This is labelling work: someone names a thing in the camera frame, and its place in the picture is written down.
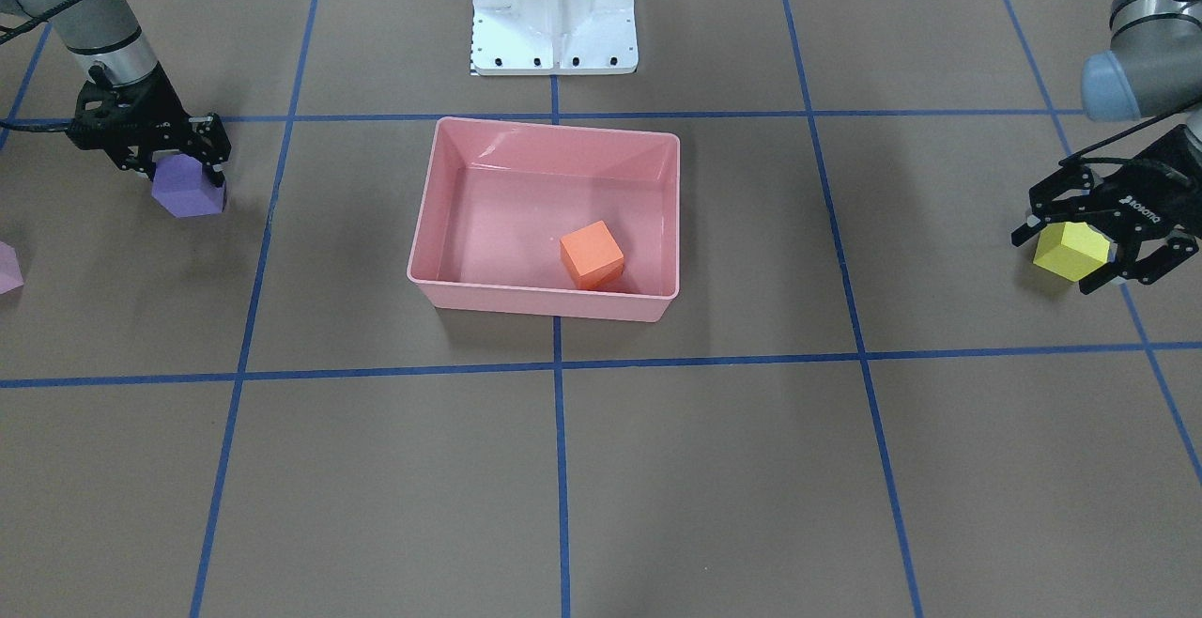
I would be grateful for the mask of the yellow foam block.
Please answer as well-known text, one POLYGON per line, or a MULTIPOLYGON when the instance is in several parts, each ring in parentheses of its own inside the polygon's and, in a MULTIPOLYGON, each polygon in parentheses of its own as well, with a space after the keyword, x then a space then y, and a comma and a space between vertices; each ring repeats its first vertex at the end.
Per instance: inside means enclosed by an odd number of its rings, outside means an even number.
POLYGON ((1048 224, 1039 233, 1033 265, 1079 283, 1109 262, 1113 242, 1085 222, 1048 224))

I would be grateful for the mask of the pink plastic bin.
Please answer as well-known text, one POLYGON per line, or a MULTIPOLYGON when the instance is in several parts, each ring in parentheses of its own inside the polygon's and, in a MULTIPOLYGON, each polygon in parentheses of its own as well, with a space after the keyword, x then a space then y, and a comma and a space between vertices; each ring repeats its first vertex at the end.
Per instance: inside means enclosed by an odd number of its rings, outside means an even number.
POLYGON ((680 139, 444 117, 407 279, 444 309, 657 322, 680 293, 680 139), (625 267, 579 289, 560 242, 596 222, 625 267))

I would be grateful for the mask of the pink foam block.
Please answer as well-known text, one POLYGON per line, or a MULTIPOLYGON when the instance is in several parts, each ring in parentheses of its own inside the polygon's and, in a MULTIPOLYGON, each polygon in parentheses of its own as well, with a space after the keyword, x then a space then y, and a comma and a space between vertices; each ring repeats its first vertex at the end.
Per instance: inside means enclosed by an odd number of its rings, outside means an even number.
POLYGON ((0 242, 0 292, 1 295, 16 291, 24 286, 24 274, 20 269, 19 257, 13 246, 0 242))

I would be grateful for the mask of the purple foam block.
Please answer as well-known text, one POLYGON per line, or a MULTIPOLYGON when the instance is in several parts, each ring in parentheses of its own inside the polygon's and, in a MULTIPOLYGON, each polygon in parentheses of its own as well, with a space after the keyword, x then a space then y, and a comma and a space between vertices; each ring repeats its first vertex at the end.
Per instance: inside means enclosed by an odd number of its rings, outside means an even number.
POLYGON ((226 190, 206 176, 206 165, 175 153, 155 165, 151 197, 172 216, 210 216, 224 214, 226 190))

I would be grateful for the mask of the orange foam block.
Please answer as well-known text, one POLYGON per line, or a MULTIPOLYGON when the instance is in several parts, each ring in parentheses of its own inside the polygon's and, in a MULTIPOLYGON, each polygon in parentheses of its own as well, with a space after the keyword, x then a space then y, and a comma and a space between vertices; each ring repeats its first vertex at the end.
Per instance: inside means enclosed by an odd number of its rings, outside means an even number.
POLYGON ((560 261, 578 291, 593 291, 624 274, 625 254, 605 221, 577 228, 559 240, 560 261))

